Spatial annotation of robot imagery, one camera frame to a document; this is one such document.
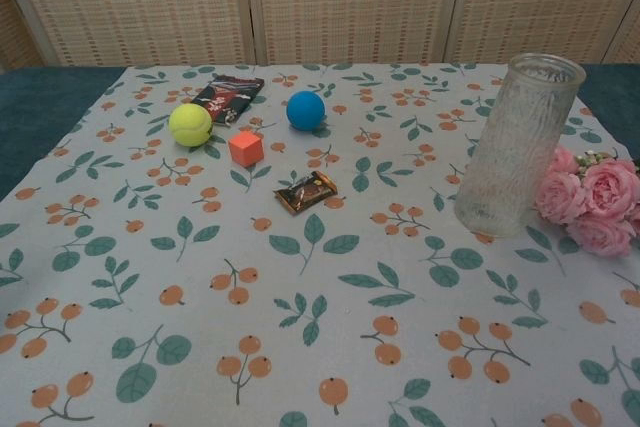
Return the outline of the textured clear glass vase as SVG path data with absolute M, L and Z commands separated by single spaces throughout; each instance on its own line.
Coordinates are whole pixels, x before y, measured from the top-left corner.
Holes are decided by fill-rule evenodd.
M 456 195 L 454 213 L 469 231 L 509 237 L 526 225 L 585 78 L 579 64 L 556 55 L 509 61 Z

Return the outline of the orange cube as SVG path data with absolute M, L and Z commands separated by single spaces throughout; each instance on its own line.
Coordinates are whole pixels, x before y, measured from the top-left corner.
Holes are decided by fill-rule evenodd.
M 249 131 L 242 131 L 228 141 L 232 160 L 249 167 L 264 159 L 262 139 Z

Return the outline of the yellow tennis ball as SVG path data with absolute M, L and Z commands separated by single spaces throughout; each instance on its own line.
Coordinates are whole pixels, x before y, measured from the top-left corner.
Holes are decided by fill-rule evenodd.
M 193 103 L 182 104 L 170 114 L 169 129 L 178 144 L 197 147 L 209 140 L 212 119 L 204 107 Z

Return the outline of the floral leaf berry tablecloth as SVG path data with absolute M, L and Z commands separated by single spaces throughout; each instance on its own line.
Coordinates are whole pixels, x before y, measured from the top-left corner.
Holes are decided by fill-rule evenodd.
M 640 427 L 640 249 L 455 216 L 505 73 L 125 70 L 0 201 L 0 427 Z M 264 86 L 178 144 L 217 75 Z M 274 191 L 312 171 L 338 194 L 291 215 Z

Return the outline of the pink rose bouquet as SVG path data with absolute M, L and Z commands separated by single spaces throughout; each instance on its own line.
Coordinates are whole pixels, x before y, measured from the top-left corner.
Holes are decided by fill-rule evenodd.
M 627 256 L 640 238 L 640 172 L 630 160 L 594 151 L 576 155 L 558 145 L 535 207 L 585 251 Z

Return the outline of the brown chocolate wrapper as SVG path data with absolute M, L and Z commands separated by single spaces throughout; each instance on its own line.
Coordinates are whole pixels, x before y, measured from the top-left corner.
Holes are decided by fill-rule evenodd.
M 320 171 L 312 171 L 291 186 L 274 191 L 275 199 L 291 215 L 297 215 L 337 194 L 335 183 Z

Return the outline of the black red snack packet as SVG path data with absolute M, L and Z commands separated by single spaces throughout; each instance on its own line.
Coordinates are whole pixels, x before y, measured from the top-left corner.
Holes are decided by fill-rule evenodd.
M 263 86 L 261 78 L 217 75 L 192 102 L 203 107 L 214 124 L 230 126 L 249 107 Z

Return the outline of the blue rubber ball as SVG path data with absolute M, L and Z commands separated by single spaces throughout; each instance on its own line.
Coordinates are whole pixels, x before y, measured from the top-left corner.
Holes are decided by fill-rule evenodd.
M 286 106 L 290 124 L 300 131 L 312 131 L 323 121 L 325 106 L 314 92 L 300 91 L 291 96 Z

